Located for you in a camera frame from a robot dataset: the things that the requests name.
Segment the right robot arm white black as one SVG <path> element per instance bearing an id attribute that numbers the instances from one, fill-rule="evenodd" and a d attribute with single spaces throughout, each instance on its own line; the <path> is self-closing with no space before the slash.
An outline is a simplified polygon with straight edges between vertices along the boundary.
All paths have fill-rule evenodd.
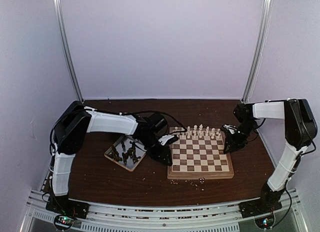
<path id="1" fill-rule="evenodd" d="M 224 153 L 241 150 L 248 144 L 251 132 L 257 130 L 257 120 L 277 119 L 284 121 L 284 150 L 267 182 L 264 183 L 256 208 L 268 212 L 276 206 L 284 193 L 288 181 L 296 172 L 301 158 L 309 154 L 314 145 L 318 126 L 307 99 L 266 100 L 258 103 L 239 103 L 233 114 L 239 126 L 225 124 L 221 131 L 225 135 Z"/>

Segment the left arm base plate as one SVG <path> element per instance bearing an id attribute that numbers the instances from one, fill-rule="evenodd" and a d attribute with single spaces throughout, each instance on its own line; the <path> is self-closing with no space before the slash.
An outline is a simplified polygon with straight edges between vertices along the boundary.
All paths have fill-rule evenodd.
<path id="1" fill-rule="evenodd" d="M 68 200 L 66 204 L 62 205 L 55 200 L 46 203 L 46 210 L 52 211 L 58 214 L 64 214 L 72 218 L 86 219 L 89 204 L 85 202 Z"/>

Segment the wooden chess board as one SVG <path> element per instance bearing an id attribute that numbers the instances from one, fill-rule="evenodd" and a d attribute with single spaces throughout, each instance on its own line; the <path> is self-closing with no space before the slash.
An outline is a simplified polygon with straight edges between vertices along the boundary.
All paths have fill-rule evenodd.
<path id="1" fill-rule="evenodd" d="M 225 135 L 218 128 L 201 125 L 184 130 L 171 127 L 178 140 L 171 146 L 172 166 L 168 179 L 231 179 L 234 169 L 230 154 L 224 153 Z"/>

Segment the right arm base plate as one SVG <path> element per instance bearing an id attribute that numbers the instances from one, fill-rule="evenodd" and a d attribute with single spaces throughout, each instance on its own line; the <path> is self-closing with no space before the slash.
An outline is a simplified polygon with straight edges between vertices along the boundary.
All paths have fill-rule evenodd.
<path id="1" fill-rule="evenodd" d="M 247 218 L 252 216 L 258 216 L 265 213 L 271 213 L 274 210 L 281 209 L 282 204 L 280 202 L 276 202 L 275 205 L 271 207 L 262 206 L 261 201 L 257 199 L 257 200 L 241 202 L 239 204 L 239 208 L 240 208 L 242 218 Z"/>

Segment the right aluminium frame post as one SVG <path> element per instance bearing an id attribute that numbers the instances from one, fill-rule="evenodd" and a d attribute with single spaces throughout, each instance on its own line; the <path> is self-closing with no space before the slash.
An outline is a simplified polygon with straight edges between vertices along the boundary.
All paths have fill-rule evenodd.
<path id="1" fill-rule="evenodd" d="M 266 41 L 268 26 L 270 23 L 270 14 L 272 9 L 272 0 L 263 0 L 262 13 L 260 19 L 260 26 L 256 41 L 255 50 L 253 53 L 253 59 L 249 71 L 249 76 L 247 79 L 247 83 L 244 89 L 244 93 L 241 101 L 243 103 L 248 103 L 252 96 L 255 83 L 258 77 L 258 72 L 260 69 L 261 61 L 262 61 L 262 51 Z"/>

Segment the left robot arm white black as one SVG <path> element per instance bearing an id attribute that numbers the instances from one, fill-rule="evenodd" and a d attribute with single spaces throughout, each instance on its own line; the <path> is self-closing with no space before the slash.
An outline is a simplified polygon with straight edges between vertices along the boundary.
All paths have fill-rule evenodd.
<path id="1" fill-rule="evenodd" d="M 150 114 L 149 117 L 142 117 L 139 112 L 107 112 L 73 101 L 53 125 L 49 137 L 53 207 L 61 214 L 67 214 L 72 209 L 68 191 L 70 172 L 73 160 L 88 133 L 105 132 L 130 136 L 144 146 L 151 159 L 171 166 L 173 162 L 170 145 L 178 138 L 174 134 L 157 138 L 156 134 L 167 125 L 167 121 L 161 112 L 151 111 Z"/>

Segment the aluminium frame post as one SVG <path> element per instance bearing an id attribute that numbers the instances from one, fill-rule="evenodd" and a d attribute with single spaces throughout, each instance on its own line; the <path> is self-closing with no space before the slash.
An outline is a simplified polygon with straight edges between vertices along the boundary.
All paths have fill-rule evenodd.
<path id="1" fill-rule="evenodd" d="M 260 26 L 256 41 L 255 50 L 253 53 L 253 59 L 249 71 L 249 76 L 247 79 L 247 83 L 244 89 L 244 93 L 241 101 L 243 103 L 248 103 L 252 96 L 255 83 L 258 77 L 258 72 L 260 69 L 261 61 L 262 61 L 262 51 L 266 41 L 268 26 L 270 23 L 270 14 L 272 9 L 272 0 L 263 0 L 262 13 L 260 19 Z"/>
<path id="2" fill-rule="evenodd" d="M 61 0 L 53 0 L 53 5 L 54 5 L 54 10 L 56 14 L 56 19 L 59 27 L 59 32 L 60 32 L 60 37 L 62 41 L 62 47 L 63 47 L 63 53 L 66 61 L 66 65 L 70 74 L 71 82 L 73 85 L 73 88 L 75 90 L 77 99 L 81 102 L 84 102 L 80 85 L 76 76 L 75 68 L 74 68 L 74 63 L 72 60 L 72 55 L 70 51 L 70 46 L 68 43 L 68 37 L 67 37 L 67 31 L 66 31 L 66 26 L 64 22 L 64 15 L 63 15 L 63 9 L 62 9 L 62 4 Z"/>

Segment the aluminium front rail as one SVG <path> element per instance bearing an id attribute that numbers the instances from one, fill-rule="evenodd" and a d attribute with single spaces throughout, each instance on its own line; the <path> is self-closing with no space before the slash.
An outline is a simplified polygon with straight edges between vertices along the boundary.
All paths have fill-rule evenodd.
<path id="1" fill-rule="evenodd" d="M 167 207 L 85 202 L 89 205 L 86 218 L 78 218 L 67 231 L 310 231 L 296 190 L 292 189 L 290 195 L 290 210 L 290 198 L 284 194 L 280 199 L 281 209 L 273 214 L 246 218 L 239 204 L 253 199 Z M 45 209 L 44 199 L 47 198 L 42 191 L 31 190 L 18 231 L 59 231 L 53 224 L 56 213 Z M 257 226 L 258 219 L 268 215 L 274 215 L 275 223 L 278 223 L 287 211 L 276 227 L 261 229 Z"/>

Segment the left aluminium frame post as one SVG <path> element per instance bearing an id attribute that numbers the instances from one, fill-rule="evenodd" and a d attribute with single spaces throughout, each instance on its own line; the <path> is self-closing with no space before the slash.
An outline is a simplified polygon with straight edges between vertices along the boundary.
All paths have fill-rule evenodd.
<path id="1" fill-rule="evenodd" d="M 74 63 L 72 60 L 72 55 L 70 51 L 70 46 L 68 43 L 68 37 L 67 37 L 67 31 L 66 31 L 66 26 L 64 22 L 64 15 L 63 15 L 63 9 L 62 9 L 62 4 L 61 0 L 53 0 L 53 5 L 54 5 L 54 10 L 56 14 L 56 19 L 59 27 L 59 32 L 60 32 L 60 37 L 62 41 L 62 47 L 63 47 L 63 53 L 66 61 L 66 65 L 70 74 L 71 82 L 73 85 L 73 88 L 75 90 L 77 99 L 81 102 L 84 102 L 80 85 L 76 76 L 75 68 L 74 68 Z"/>

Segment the metal tray wooden rim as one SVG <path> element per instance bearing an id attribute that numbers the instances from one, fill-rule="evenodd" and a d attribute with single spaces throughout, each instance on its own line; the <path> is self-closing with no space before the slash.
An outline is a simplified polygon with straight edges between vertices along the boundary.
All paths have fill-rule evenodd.
<path id="1" fill-rule="evenodd" d="M 122 135 L 105 153 L 105 158 L 133 172 L 142 161 L 146 151 L 137 140 L 127 135 Z"/>

